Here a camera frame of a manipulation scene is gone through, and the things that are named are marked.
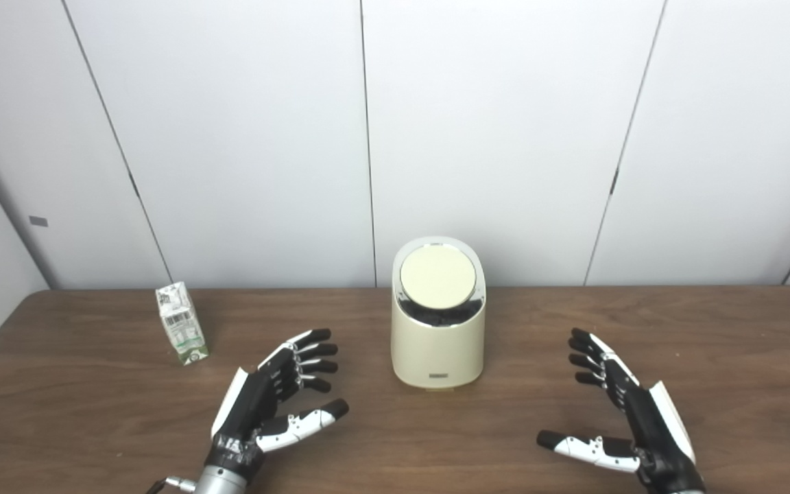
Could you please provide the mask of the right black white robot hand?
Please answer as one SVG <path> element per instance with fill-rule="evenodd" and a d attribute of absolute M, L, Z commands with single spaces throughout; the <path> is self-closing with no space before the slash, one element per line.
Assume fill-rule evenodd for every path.
<path fill-rule="evenodd" d="M 626 416 L 632 438 L 539 431 L 536 442 L 597 468 L 634 474 L 649 493 L 706 493 L 689 433 L 664 382 L 645 387 L 600 337 L 574 328 L 568 361 L 579 384 L 595 386 Z"/>

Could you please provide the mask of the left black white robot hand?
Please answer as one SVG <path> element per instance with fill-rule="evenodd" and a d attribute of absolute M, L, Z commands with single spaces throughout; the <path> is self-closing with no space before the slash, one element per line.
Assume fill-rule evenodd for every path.
<path fill-rule="evenodd" d="M 322 373 L 336 373 L 327 357 L 338 352 L 330 329 L 310 329 L 279 344 L 253 371 L 238 368 L 211 428 L 204 466 L 251 481 L 266 454 L 317 434 L 349 411 L 335 399 L 315 409 L 277 414 L 278 407 L 301 390 L 327 393 Z"/>

